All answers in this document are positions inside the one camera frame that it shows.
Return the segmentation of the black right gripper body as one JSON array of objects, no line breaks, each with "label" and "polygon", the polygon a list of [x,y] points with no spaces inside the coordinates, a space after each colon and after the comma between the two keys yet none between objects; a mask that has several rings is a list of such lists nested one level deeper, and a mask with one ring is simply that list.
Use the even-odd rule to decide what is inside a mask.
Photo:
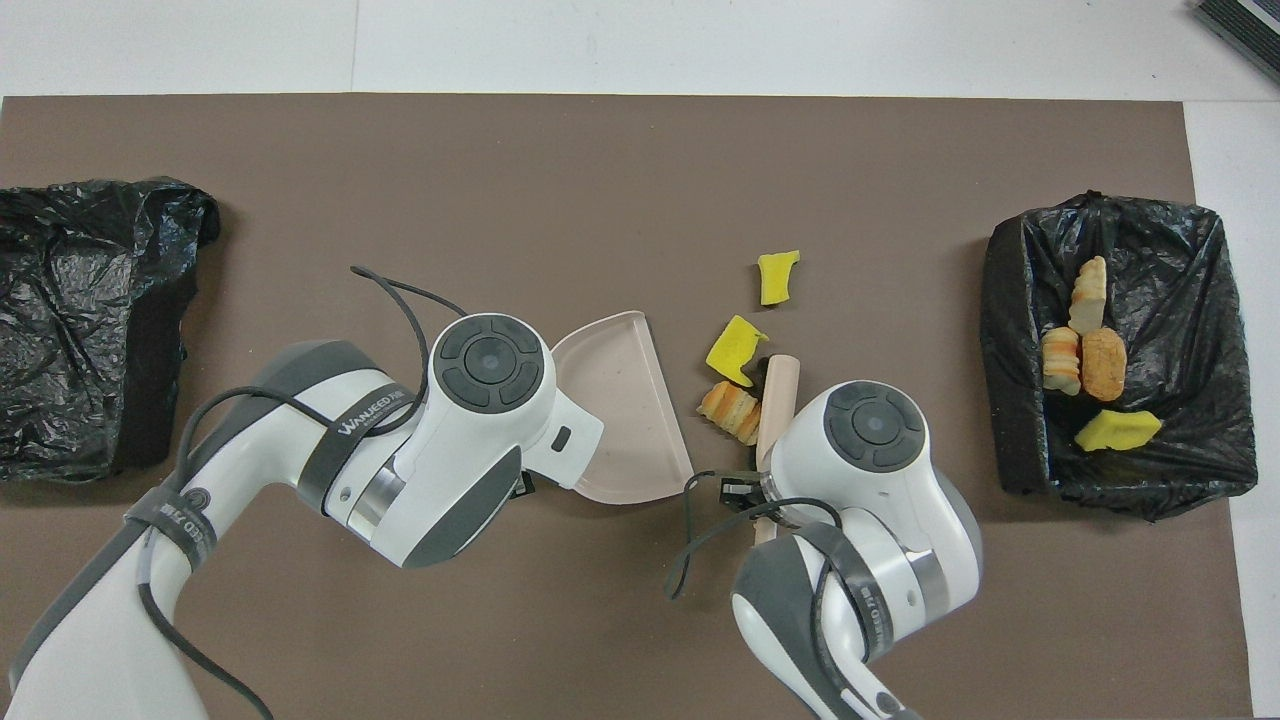
[{"label": "black right gripper body", "polygon": [[771,474],[768,471],[717,471],[716,478],[719,483],[718,500],[722,505],[735,512],[749,512],[751,519],[776,519],[774,510],[758,510],[758,507],[771,501],[767,492],[768,483],[771,482]]}]

